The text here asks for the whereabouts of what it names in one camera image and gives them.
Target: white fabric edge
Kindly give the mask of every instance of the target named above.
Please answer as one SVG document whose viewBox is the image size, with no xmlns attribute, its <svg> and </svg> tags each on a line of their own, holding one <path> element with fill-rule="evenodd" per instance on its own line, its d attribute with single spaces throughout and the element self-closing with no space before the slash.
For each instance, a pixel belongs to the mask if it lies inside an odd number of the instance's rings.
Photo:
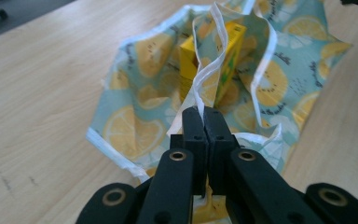
<svg viewBox="0 0 358 224">
<path fill-rule="evenodd" d="M 112 160 L 118 167 L 123 170 L 128 170 L 134 177 L 138 177 L 141 183 L 145 182 L 150 176 L 146 171 L 132 161 L 129 161 L 121 153 L 116 151 L 112 146 L 110 146 L 97 132 L 92 128 L 89 128 L 86 133 L 86 139 L 89 140 L 94 146 L 96 146 L 100 151 L 110 160 Z"/>
<path fill-rule="evenodd" d="M 245 6 L 243 7 L 242 13 L 245 15 L 249 15 L 254 8 L 255 0 L 249 0 L 246 2 Z"/>
<path fill-rule="evenodd" d="M 130 43 L 133 43 L 135 41 L 148 38 L 150 36 L 153 36 L 153 35 L 161 32 L 162 30 L 164 30 L 170 26 L 173 26 L 178 20 L 181 20 L 190 9 L 193 9 L 194 11 L 197 11 L 197 12 L 201 12 L 201 11 L 208 11 L 210 8 L 211 8 L 210 5 L 204 5 L 204 6 L 202 6 L 202 5 L 185 5 L 185 6 L 181 7 L 178 11 L 176 11 L 167 20 L 158 24 L 151 30 L 145 31 L 144 33 L 142 33 L 140 35 L 135 35 L 135 36 L 131 36 L 131 37 L 124 39 L 123 42 L 121 42 L 121 44 L 119 45 L 119 47 L 121 48 L 121 47 L 126 46 Z"/>
<path fill-rule="evenodd" d="M 260 64 L 257 66 L 257 68 L 255 70 L 255 75 L 254 75 L 254 78 L 251 83 L 251 95 L 252 95 L 252 99 L 253 99 L 253 103 L 254 103 L 254 107 L 255 107 L 255 116 L 257 119 L 257 123 L 260 125 L 260 127 L 262 127 L 262 124 L 261 124 L 260 107 L 258 106 L 258 100 L 257 100 L 257 95 L 256 95 L 256 88 L 259 85 L 260 80 L 264 75 L 264 72 L 266 71 L 267 67 L 269 66 L 269 62 L 275 52 L 275 47 L 278 42 L 277 34 L 276 34 L 274 28 L 271 26 L 271 24 L 266 19 L 264 19 L 264 18 L 261 18 L 261 19 L 265 20 L 266 23 L 268 24 L 268 28 L 269 28 L 268 44 L 267 44 L 266 51 L 265 51 L 263 57 L 261 58 Z"/>
<path fill-rule="evenodd" d="M 225 60 L 226 57 L 226 49 L 227 49 L 227 43 L 228 43 L 228 37 L 227 37 L 227 31 L 225 28 L 225 22 L 223 21 L 223 16 L 218 8 L 217 3 L 214 3 L 211 7 L 211 14 L 212 17 L 214 19 L 214 22 L 216 23 L 216 30 L 217 33 L 219 34 L 219 37 L 222 41 L 223 44 L 223 51 L 221 52 L 221 54 L 216 58 L 216 60 L 214 60 L 213 62 L 211 62 L 210 64 L 208 64 L 206 67 L 204 67 L 203 69 L 200 70 L 199 73 L 197 73 L 197 75 L 194 77 L 193 80 L 193 85 L 191 87 L 191 91 L 193 92 L 193 95 L 195 97 L 196 100 L 196 104 L 197 104 L 197 108 L 199 110 L 201 119 L 202 119 L 202 123 L 203 123 L 203 112 L 204 112 L 204 107 L 205 107 L 205 103 L 203 103 L 201 97 L 200 97 L 200 87 L 202 86 L 202 83 L 205 82 L 205 80 L 210 77 L 211 75 L 213 75 L 213 73 L 215 71 L 217 71 L 218 69 L 220 69 L 223 61 Z M 198 54 L 198 52 L 196 51 L 196 55 L 198 60 L 200 61 L 200 56 Z"/>
</svg>

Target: lemon pattern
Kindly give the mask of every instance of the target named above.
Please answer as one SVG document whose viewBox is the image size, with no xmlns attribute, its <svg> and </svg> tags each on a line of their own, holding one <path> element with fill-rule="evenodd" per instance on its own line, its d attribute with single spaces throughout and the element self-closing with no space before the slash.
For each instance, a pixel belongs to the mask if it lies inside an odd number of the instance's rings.
<svg viewBox="0 0 358 224">
<path fill-rule="evenodd" d="M 268 0 L 257 0 L 256 1 L 261 14 L 265 15 L 271 11 L 271 5 Z"/>
<path fill-rule="evenodd" d="M 256 89 L 257 100 L 262 105 L 277 105 L 287 90 L 287 77 L 280 66 L 271 61 Z"/>
<path fill-rule="evenodd" d="M 246 131 L 255 130 L 255 108 L 252 101 L 238 106 L 234 110 L 234 119 Z"/>
<path fill-rule="evenodd" d="M 203 83 L 201 88 L 200 97 L 206 106 L 213 107 L 214 98 L 217 91 L 217 82 L 219 81 L 220 73 L 216 72 L 208 77 Z"/>
<path fill-rule="evenodd" d="M 212 193 L 213 191 L 211 187 L 207 186 L 205 192 L 206 204 L 194 210 L 193 223 L 210 223 L 212 221 L 228 217 L 226 210 L 226 197 L 213 197 Z"/>
<path fill-rule="evenodd" d="M 261 119 L 261 126 L 264 128 L 271 127 L 271 125 L 269 124 L 269 122 L 266 119 Z"/>
<path fill-rule="evenodd" d="M 323 79 L 326 79 L 327 76 L 330 74 L 330 65 L 327 63 L 325 59 L 321 59 L 319 61 L 318 71 L 319 71 L 319 75 Z"/>
<path fill-rule="evenodd" d="M 143 109 L 153 109 L 168 100 L 168 96 L 147 85 L 138 91 L 137 99 Z"/>
<path fill-rule="evenodd" d="M 287 6 L 292 6 L 297 3 L 297 0 L 284 0 L 283 2 Z"/>
<path fill-rule="evenodd" d="M 327 39 L 327 31 L 321 21 L 313 16 L 295 18 L 284 26 L 283 31 L 292 35 L 304 35 L 315 39 Z"/>
<path fill-rule="evenodd" d="M 128 75 L 124 70 L 118 69 L 118 71 L 112 74 L 109 83 L 110 90 L 125 90 L 129 86 Z"/>
<path fill-rule="evenodd" d="M 171 60 L 174 63 L 179 64 L 179 57 L 179 46 L 174 46 L 171 53 Z"/>
<path fill-rule="evenodd" d="M 211 59 L 210 58 L 207 58 L 207 57 L 203 57 L 200 59 L 200 64 L 203 66 L 203 67 L 206 67 L 208 64 L 211 63 Z"/>
<path fill-rule="evenodd" d="M 255 52 L 257 48 L 257 38 L 254 35 L 247 36 L 243 39 L 241 46 L 240 59 L 248 57 Z"/>
<path fill-rule="evenodd" d="M 149 168 L 146 170 L 146 173 L 149 175 L 149 176 L 154 176 L 156 174 L 156 171 L 157 171 L 157 167 L 152 167 L 152 168 Z"/>
<path fill-rule="evenodd" d="M 253 74 L 249 73 L 249 64 L 254 63 L 255 59 L 252 57 L 243 57 L 241 64 L 239 64 L 239 67 L 242 68 L 243 71 L 239 74 L 239 78 L 241 79 L 241 82 L 243 86 L 246 88 L 246 90 L 250 91 L 251 89 L 251 83 L 253 80 Z"/>
<path fill-rule="evenodd" d="M 166 133 L 160 120 L 146 121 L 135 116 L 127 105 L 115 112 L 106 122 L 103 139 L 126 158 L 136 158 L 155 149 Z"/>
<path fill-rule="evenodd" d="M 307 119 L 318 95 L 318 91 L 305 95 L 293 108 L 293 118 L 295 119 L 299 130 L 302 130 L 304 122 Z"/>
<path fill-rule="evenodd" d="M 135 44 L 141 75 L 154 77 L 161 70 L 173 47 L 172 37 L 164 33 L 141 40 Z"/>
<path fill-rule="evenodd" d="M 333 42 L 325 45 L 321 51 L 322 59 L 338 56 L 345 52 L 351 45 L 344 42 Z"/>
<path fill-rule="evenodd" d="M 240 130 L 236 127 L 228 127 L 228 129 L 231 133 L 240 133 Z"/>
<path fill-rule="evenodd" d="M 236 81 L 231 81 L 228 86 L 223 98 L 216 105 L 216 107 L 223 113 L 226 114 L 229 111 L 233 110 L 240 100 L 240 87 Z"/>
<path fill-rule="evenodd" d="M 179 76 L 175 72 L 165 72 L 161 75 L 158 89 L 163 96 L 170 96 L 179 89 Z"/>
<path fill-rule="evenodd" d="M 211 33 L 215 27 L 214 20 L 212 18 L 207 18 L 197 30 L 197 37 L 203 39 Z"/>
</svg>

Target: light wood grain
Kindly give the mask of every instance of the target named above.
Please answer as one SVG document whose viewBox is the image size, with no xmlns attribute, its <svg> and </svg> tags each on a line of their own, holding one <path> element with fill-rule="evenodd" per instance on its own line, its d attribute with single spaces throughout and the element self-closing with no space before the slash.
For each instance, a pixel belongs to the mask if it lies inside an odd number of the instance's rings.
<svg viewBox="0 0 358 224">
<path fill-rule="evenodd" d="M 211 1 L 78 0 L 0 35 L 0 223 L 74 223 L 98 188 L 136 185 L 85 133 L 119 43 L 188 3 Z M 331 32 L 354 47 L 283 175 L 301 190 L 324 181 L 358 197 L 358 7 L 326 10 Z"/>
</svg>

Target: lemon print fabric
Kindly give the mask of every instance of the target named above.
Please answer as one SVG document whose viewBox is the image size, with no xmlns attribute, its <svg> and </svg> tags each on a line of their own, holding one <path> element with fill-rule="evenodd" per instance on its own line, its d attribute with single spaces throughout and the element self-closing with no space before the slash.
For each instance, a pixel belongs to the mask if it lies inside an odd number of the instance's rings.
<svg viewBox="0 0 358 224">
<path fill-rule="evenodd" d="M 283 1 L 287 6 L 292 6 L 297 3 L 297 0 L 284 0 Z"/>
<path fill-rule="evenodd" d="M 283 31 L 292 35 L 303 35 L 315 39 L 327 39 L 327 31 L 321 21 L 312 16 L 295 18 L 284 26 Z"/>
<path fill-rule="evenodd" d="M 336 57 L 342 55 L 351 47 L 350 44 L 344 42 L 333 42 L 325 45 L 321 51 L 321 60 L 318 64 L 318 71 L 321 78 L 326 79 L 330 74 L 331 67 L 336 61 Z"/>
<path fill-rule="evenodd" d="M 318 95 L 318 91 L 305 95 L 293 108 L 293 118 L 299 130 L 302 130 L 305 120 L 307 119 L 313 104 L 315 104 Z"/>
<path fill-rule="evenodd" d="M 179 76 L 175 72 L 165 72 L 161 75 L 158 90 L 163 96 L 172 96 L 179 89 Z"/>
<path fill-rule="evenodd" d="M 228 90 L 226 91 L 223 98 L 216 105 L 217 109 L 223 114 L 232 111 L 235 107 L 237 107 L 238 102 L 240 100 L 240 87 L 237 81 L 232 80 L 229 83 Z"/>
<path fill-rule="evenodd" d="M 261 14 L 265 15 L 271 11 L 271 4 L 268 0 L 257 0 L 256 3 Z"/>
<path fill-rule="evenodd" d="M 269 128 L 269 127 L 271 127 L 271 125 L 269 124 L 269 122 L 266 121 L 265 119 L 261 119 L 261 126 L 262 126 L 263 128 Z"/>
<path fill-rule="evenodd" d="M 165 133 L 160 120 L 139 119 L 133 106 L 127 105 L 105 123 L 103 139 L 126 158 L 136 160 L 159 146 Z"/>
<path fill-rule="evenodd" d="M 252 133 L 255 131 L 255 108 L 252 101 L 239 105 L 235 108 L 233 115 L 235 121 L 246 132 Z"/>
<path fill-rule="evenodd" d="M 206 106 L 214 106 L 214 98 L 216 96 L 217 83 L 219 78 L 220 73 L 215 72 L 202 83 L 200 97 Z"/>
<path fill-rule="evenodd" d="M 118 69 L 111 75 L 109 89 L 125 90 L 129 87 L 129 79 L 127 73 L 123 69 Z"/>
<path fill-rule="evenodd" d="M 200 200 L 205 202 L 202 206 L 198 206 L 193 212 L 193 223 L 211 223 L 216 220 L 222 220 L 222 223 L 228 218 L 228 212 L 226 210 L 226 197 L 225 196 L 213 196 L 213 190 L 207 186 L 205 192 L 205 198 L 195 198 L 195 204 Z"/>
<path fill-rule="evenodd" d="M 258 102 L 262 105 L 275 106 L 282 100 L 286 90 L 286 74 L 277 63 L 270 62 L 256 89 Z"/>
<path fill-rule="evenodd" d="M 172 36 L 164 33 L 135 43 L 138 66 L 142 76 L 155 77 L 166 63 L 173 48 Z"/>
<path fill-rule="evenodd" d="M 168 100 L 168 97 L 162 95 L 152 85 L 147 85 L 138 91 L 137 99 L 143 109 L 153 109 Z"/>
<path fill-rule="evenodd" d="M 197 30 L 197 38 L 204 39 L 215 28 L 215 23 L 210 14 L 206 15 L 205 20 L 199 25 Z"/>
</svg>

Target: table surface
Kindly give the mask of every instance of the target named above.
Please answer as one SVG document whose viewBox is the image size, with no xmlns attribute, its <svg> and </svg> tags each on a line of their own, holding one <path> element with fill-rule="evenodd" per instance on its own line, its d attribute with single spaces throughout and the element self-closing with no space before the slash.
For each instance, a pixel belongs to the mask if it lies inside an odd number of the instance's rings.
<svg viewBox="0 0 358 224">
<path fill-rule="evenodd" d="M 189 0 L 78 0 L 0 35 L 0 223 L 74 223 L 112 182 L 135 185 L 85 139 L 119 43 Z M 197 1 L 197 4 L 212 1 Z M 353 48 L 333 70 L 283 172 L 299 190 L 358 198 L 358 7 L 325 3 L 330 32 Z"/>
</svg>

